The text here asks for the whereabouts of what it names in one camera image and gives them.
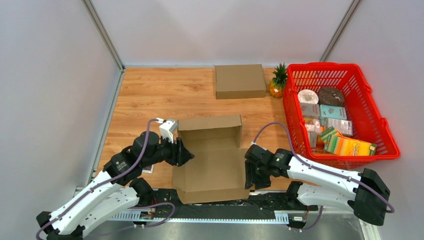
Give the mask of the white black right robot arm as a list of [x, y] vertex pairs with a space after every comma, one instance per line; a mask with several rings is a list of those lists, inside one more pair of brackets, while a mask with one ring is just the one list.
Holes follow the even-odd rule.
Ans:
[[271, 152], [252, 143], [245, 155], [245, 188], [268, 188], [271, 177], [293, 179], [285, 195], [286, 205], [331, 207], [351, 211], [360, 220], [383, 226], [394, 212], [390, 190], [372, 169], [345, 170], [314, 162], [291, 150]]

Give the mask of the black star packet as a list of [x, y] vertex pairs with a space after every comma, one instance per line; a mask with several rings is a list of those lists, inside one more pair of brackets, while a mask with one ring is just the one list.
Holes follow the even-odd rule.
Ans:
[[152, 174], [153, 171], [154, 171], [154, 165], [150, 165], [142, 169], [142, 173], [146, 173], [146, 174]]

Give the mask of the brown cardboard box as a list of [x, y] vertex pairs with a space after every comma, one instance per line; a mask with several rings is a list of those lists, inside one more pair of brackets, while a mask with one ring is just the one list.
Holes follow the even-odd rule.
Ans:
[[267, 85], [261, 64], [216, 65], [214, 70], [217, 100], [266, 96]]

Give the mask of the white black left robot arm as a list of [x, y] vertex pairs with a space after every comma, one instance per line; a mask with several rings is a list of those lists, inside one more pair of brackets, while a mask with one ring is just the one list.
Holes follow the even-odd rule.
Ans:
[[116, 153], [103, 170], [69, 202], [36, 217], [39, 230], [48, 240], [82, 240], [97, 226], [124, 209], [155, 208], [153, 189], [141, 177], [144, 168], [166, 162], [181, 167], [194, 158], [180, 137], [145, 131]]

